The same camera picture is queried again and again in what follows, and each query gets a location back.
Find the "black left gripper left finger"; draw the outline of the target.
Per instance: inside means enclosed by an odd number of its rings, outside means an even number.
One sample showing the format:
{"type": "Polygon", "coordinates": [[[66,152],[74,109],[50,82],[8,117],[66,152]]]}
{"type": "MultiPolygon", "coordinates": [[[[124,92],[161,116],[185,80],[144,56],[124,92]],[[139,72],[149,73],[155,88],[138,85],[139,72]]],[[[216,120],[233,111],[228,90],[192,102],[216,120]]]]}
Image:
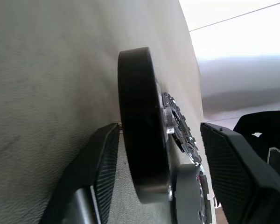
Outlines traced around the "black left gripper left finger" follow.
{"type": "Polygon", "coordinates": [[[112,202],[119,125],[99,128],[66,167],[41,217],[42,224],[106,224],[112,202]]]}

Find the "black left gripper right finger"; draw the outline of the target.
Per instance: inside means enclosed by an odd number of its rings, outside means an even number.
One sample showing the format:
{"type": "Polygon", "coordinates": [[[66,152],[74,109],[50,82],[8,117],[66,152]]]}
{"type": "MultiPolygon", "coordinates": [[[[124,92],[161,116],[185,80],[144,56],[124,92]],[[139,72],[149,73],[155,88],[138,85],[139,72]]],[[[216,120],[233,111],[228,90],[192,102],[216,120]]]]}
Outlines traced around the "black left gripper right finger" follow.
{"type": "Polygon", "coordinates": [[[230,224],[280,224],[280,175],[246,139],[201,123],[212,188],[230,224]]]}

